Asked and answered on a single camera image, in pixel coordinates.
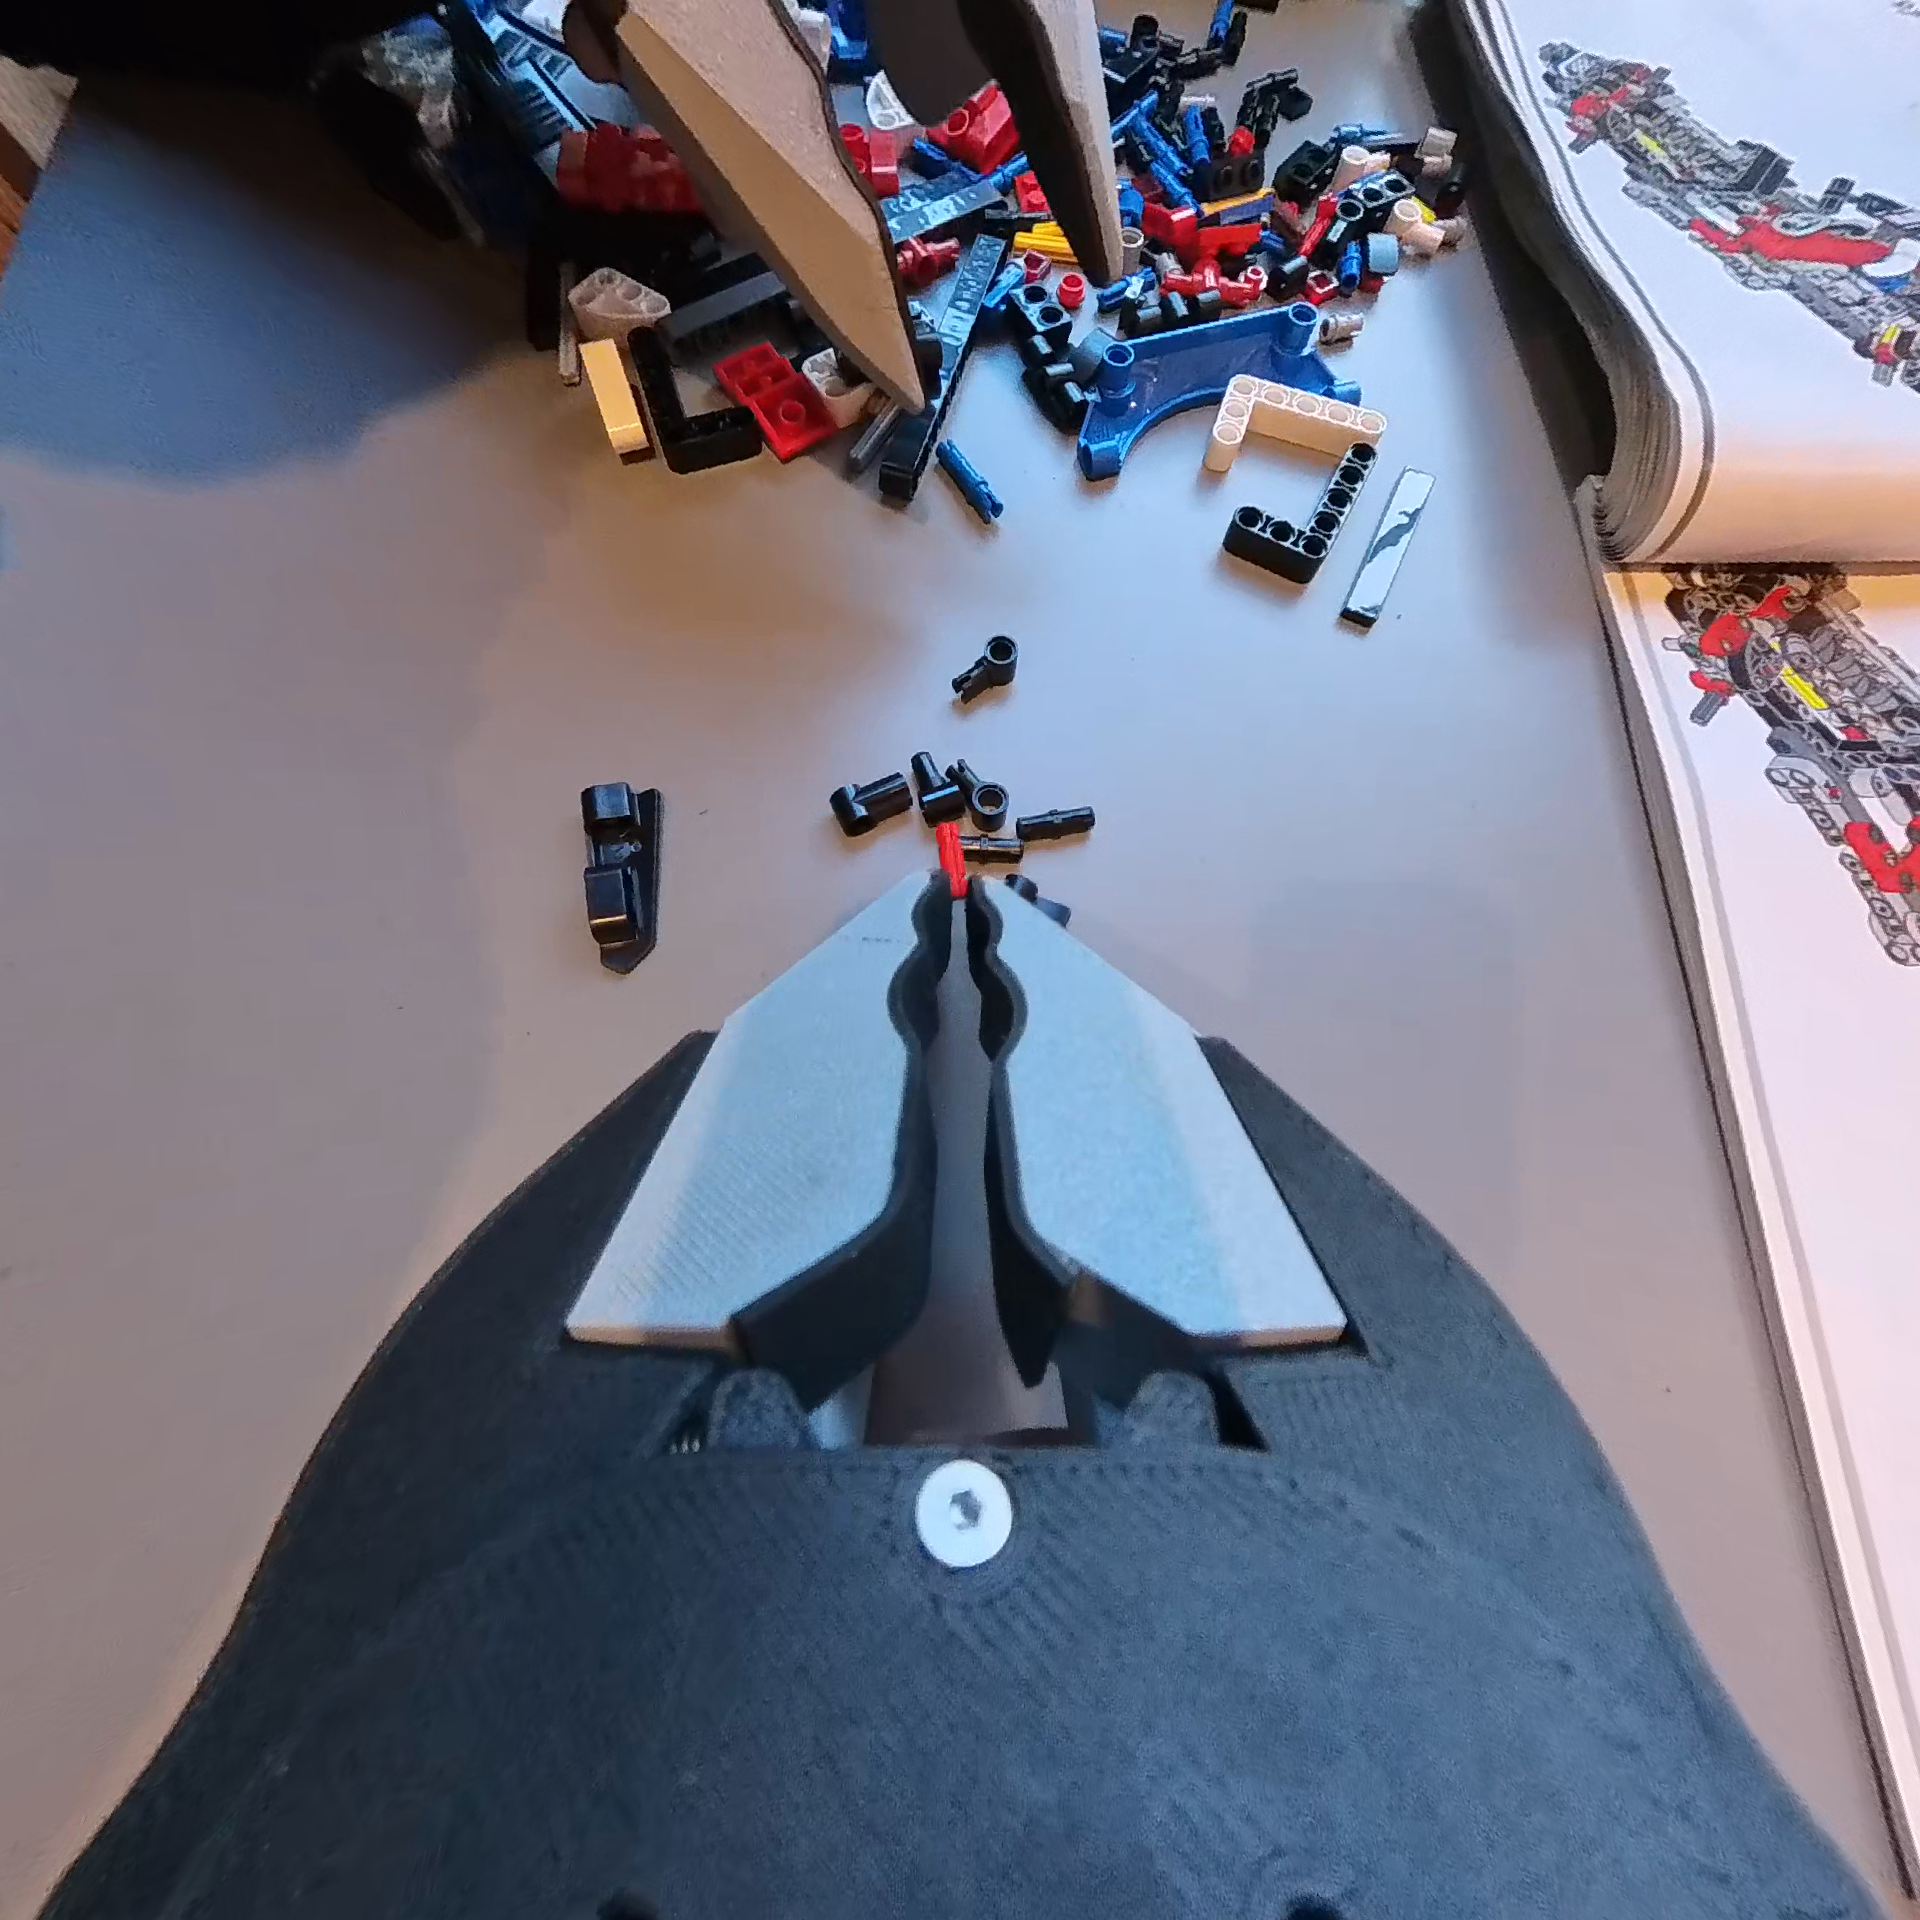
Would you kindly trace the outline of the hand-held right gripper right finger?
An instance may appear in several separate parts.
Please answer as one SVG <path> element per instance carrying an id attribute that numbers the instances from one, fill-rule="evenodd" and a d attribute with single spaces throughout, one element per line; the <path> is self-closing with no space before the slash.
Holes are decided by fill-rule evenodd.
<path id="1" fill-rule="evenodd" d="M 1187 1020 L 1037 902 L 971 884 L 998 1323 L 1028 1386 L 1137 1389 L 1349 1318 Z"/>

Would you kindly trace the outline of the black L-shaped beam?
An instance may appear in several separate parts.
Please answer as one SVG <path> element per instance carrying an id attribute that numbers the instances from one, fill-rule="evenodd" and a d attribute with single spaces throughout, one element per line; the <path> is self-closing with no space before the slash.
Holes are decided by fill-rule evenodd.
<path id="1" fill-rule="evenodd" d="M 1254 504 L 1236 508 L 1220 539 L 1222 552 L 1289 586 L 1310 586 L 1373 469 L 1375 445 L 1358 440 L 1343 451 L 1305 516 L 1285 518 Z"/>

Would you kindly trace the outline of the large black angled beam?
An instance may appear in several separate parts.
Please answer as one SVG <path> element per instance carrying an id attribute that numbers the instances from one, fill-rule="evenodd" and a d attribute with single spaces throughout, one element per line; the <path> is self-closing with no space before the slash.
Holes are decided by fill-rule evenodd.
<path id="1" fill-rule="evenodd" d="M 699 472 L 760 454 L 760 429 L 747 407 L 688 411 L 668 348 L 653 327 L 633 327 L 627 350 L 646 436 L 671 472 Z"/>

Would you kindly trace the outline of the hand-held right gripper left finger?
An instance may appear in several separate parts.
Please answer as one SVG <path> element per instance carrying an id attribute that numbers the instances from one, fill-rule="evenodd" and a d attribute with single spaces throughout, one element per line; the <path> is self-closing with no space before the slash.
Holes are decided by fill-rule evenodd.
<path id="1" fill-rule="evenodd" d="M 928 1296 L 944 879 L 911 875 L 733 1010 L 566 1315 L 823 1405 Z"/>

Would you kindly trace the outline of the black angled panel piece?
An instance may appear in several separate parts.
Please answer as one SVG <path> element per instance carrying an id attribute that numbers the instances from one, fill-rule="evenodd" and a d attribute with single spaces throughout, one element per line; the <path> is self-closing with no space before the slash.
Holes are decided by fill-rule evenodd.
<path id="1" fill-rule="evenodd" d="M 581 796 L 584 912 L 599 962 L 631 974 L 656 948 L 664 802 L 656 786 L 589 784 Z"/>

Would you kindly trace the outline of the open instruction booklet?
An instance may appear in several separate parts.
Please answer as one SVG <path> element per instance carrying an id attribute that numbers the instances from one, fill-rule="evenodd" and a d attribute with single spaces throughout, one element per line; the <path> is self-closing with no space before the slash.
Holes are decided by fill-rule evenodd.
<path id="1" fill-rule="evenodd" d="M 1916 4 L 1446 15 L 1614 405 L 1580 530 L 1912 1886 Z"/>

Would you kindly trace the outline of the white L-shaped beam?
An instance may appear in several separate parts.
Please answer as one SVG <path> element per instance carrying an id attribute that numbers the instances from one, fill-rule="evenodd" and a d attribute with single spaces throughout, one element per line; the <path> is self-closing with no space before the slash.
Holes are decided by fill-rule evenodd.
<path id="1" fill-rule="evenodd" d="M 1352 445 L 1375 448 L 1382 431 L 1384 416 L 1359 403 L 1235 375 L 1215 407 L 1203 466 L 1209 472 L 1229 471 L 1245 440 L 1339 456 Z"/>

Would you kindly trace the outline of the blue arch panel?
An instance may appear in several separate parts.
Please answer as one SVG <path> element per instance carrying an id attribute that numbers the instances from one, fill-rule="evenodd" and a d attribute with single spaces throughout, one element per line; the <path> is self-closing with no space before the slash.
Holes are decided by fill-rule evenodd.
<path id="1" fill-rule="evenodd" d="M 1337 376 L 1313 348 L 1318 323 L 1311 303 L 1293 301 L 1108 342 L 1078 380 L 1088 392 L 1073 448 L 1078 472 L 1091 482 L 1115 478 L 1148 428 L 1220 403 L 1238 375 L 1358 403 L 1359 384 Z"/>

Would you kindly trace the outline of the pile of mixed building bricks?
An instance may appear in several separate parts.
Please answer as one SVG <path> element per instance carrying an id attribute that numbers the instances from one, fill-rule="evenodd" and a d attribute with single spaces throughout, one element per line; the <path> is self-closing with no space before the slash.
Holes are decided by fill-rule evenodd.
<path id="1" fill-rule="evenodd" d="M 577 15 L 583 32 L 596 36 L 600 55 L 609 60 L 608 82 L 621 84 L 628 92 L 616 70 L 616 44 L 613 39 L 613 24 L 621 7 L 566 4 L 566 18 Z M 1031 178 L 1039 192 L 1043 218 L 1059 229 L 1055 239 L 1039 252 L 1039 267 L 1044 272 L 1055 266 L 1071 266 L 1071 275 L 1088 288 L 1104 290 L 1111 284 L 1127 285 L 1134 280 L 1141 267 L 1137 254 L 1145 242 L 1158 245 L 1161 252 L 1172 255 L 1171 296 L 1175 320 L 1153 312 L 1149 315 L 1149 331 L 1225 320 L 1245 309 L 1270 303 L 1308 301 L 1318 312 L 1325 300 L 1349 288 L 1327 272 L 1318 272 L 1308 258 L 1285 255 L 1280 250 L 1281 234 L 1267 219 L 1267 198 L 1254 198 L 1252 194 L 1263 159 L 1263 151 L 1252 141 L 1252 130 L 1236 127 L 1229 133 L 1228 148 L 1217 157 L 1205 157 L 1195 168 L 1190 168 L 1187 152 L 1167 146 L 1158 120 L 1158 112 L 1167 101 L 1161 79 L 1184 79 L 1198 66 L 1187 55 L 1165 61 L 1161 56 L 1158 30 L 1142 21 L 1136 23 L 1136 35 L 1120 36 L 1117 46 L 1111 46 L 1108 36 L 1102 36 L 1094 24 L 1102 52 L 1107 115 L 1111 120 L 1111 163 L 1123 239 L 1123 275 L 1113 280 L 1094 284 L 1081 275 L 1064 229 L 1049 210 L 1037 173 L 1025 159 L 1012 109 L 993 79 L 973 92 L 932 127 L 918 124 L 897 101 L 907 124 L 928 130 L 934 156 L 948 159 L 950 168 L 945 180 L 924 182 L 913 194 L 885 194 L 879 189 L 885 182 L 879 124 L 860 127 L 852 120 L 843 120 L 836 107 L 828 70 L 833 46 L 833 15 L 830 4 L 785 4 L 785 10 L 798 23 L 813 60 L 825 70 L 839 138 L 863 182 L 876 194 L 887 234 L 894 239 L 895 275 L 913 330 L 918 368 L 928 384 L 928 403 L 917 413 L 907 413 L 885 389 L 876 387 L 868 373 L 833 346 L 828 331 L 812 317 L 804 301 L 788 290 L 781 275 L 757 246 L 743 242 L 726 223 L 719 223 L 708 212 L 695 182 L 692 189 L 701 204 L 703 219 L 725 238 L 753 252 L 767 275 L 777 277 L 781 288 L 807 310 L 828 342 L 856 368 L 855 380 L 828 380 L 820 355 L 807 360 L 804 376 L 825 397 L 833 421 L 847 426 L 852 411 L 865 395 L 883 395 L 895 407 L 895 418 L 873 418 L 868 436 L 856 445 L 856 451 L 871 454 L 877 464 L 879 496 L 895 504 L 904 504 L 917 496 L 936 440 L 944 436 L 955 384 L 969 363 L 976 327 L 988 312 L 989 296 L 1012 309 L 1028 368 L 1064 375 L 1064 382 L 1039 387 L 1044 413 L 1053 423 L 1078 429 L 1088 411 L 1088 392 L 1081 387 L 1081 376 L 1092 373 L 1094 360 L 1064 348 L 1071 312 L 1063 310 L 1044 279 L 1023 284 L 1019 277 L 1005 279 L 1000 275 L 1011 262 L 1004 229 L 1012 219 L 1000 205 L 1000 197 L 1023 178 Z M 664 138 L 646 116 L 644 107 L 638 101 L 635 106 L 643 120 Z M 1198 173 L 1205 188 L 1200 198 L 1193 198 L 1187 189 L 1190 172 Z M 576 250 L 576 258 L 584 261 L 589 272 L 609 275 L 609 261 L 616 252 L 616 242 L 609 238 L 613 219 L 635 221 L 643 214 L 565 208 L 589 226 L 589 238 Z M 661 301 L 664 301 L 664 294 L 648 294 L 624 309 L 613 309 L 609 301 L 600 301 L 592 315 L 608 320 L 616 338 L 627 338 L 640 324 L 651 324 L 664 348 L 670 338 L 679 338 L 685 330 L 699 330 L 703 324 L 703 309 L 699 303 L 683 303 L 670 312 L 661 312 Z"/>

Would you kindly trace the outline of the red square brick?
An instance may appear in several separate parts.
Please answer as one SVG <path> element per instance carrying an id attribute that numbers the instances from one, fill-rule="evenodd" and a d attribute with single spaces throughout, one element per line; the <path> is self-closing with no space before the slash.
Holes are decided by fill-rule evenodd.
<path id="1" fill-rule="evenodd" d="M 710 380 L 752 413 L 781 464 L 823 445 L 841 428 L 817 389 L 771 342 L 753 342 L 710 363 Z"/>

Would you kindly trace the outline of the black flat tile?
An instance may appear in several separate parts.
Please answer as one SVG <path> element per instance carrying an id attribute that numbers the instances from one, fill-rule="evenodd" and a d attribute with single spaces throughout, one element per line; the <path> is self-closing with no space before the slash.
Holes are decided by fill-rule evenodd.
<path id="1" fill-rule="evenodd" d="M 1359 568 L 1339 611 L 1339 619 L 1358 630 L 1377 624 L 1384 600 L 1401 574 L 1408 547 L 1420 528 L 1433 492 L 1433 476 L 1406 469 L 1387 498 L 1381 522 L 1365 549 Z"/>

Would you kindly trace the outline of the tan flat tile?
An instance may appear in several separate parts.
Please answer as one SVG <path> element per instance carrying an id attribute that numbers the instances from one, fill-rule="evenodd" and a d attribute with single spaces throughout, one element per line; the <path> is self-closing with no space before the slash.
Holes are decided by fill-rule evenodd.
<path id="1" fill-rule="evenodd" d="M 656 448 L 621 348 L 613 340 L 583 340 L 577 358 L 615 456 L 624 464 L 653 460 Z"/>

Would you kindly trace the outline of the partly built toy car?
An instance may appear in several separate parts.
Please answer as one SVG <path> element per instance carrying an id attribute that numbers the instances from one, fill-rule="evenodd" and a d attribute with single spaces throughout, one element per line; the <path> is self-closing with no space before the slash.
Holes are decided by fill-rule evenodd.
<path id="1" fill-rule="evenodd" d="M 561 4 L 421 4 L 329 55 L 323 125 L 437 235 L 515 250 L 552 205 L 701 219 L 692 180 L 621 84 L 589 79 Z"/>

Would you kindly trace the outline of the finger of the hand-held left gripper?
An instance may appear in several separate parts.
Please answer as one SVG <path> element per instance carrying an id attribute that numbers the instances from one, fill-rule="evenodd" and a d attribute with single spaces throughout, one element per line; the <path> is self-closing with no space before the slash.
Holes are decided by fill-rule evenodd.
<path id="1" fill-rule="evenodd" d="M 903 107 L 941 124 L 993 79 L 1081 275 L 1123 275 L 1113 138 L 1091 2 L 868 2 Z"/>
<path id="2" fill-rule="evenodd" d="M 688 166 L 708 212 L 907 413 L 928 403 L 895 246 L 831 115 L 825 69 L 780 2 L 633 2 L 621 82 Z"/>

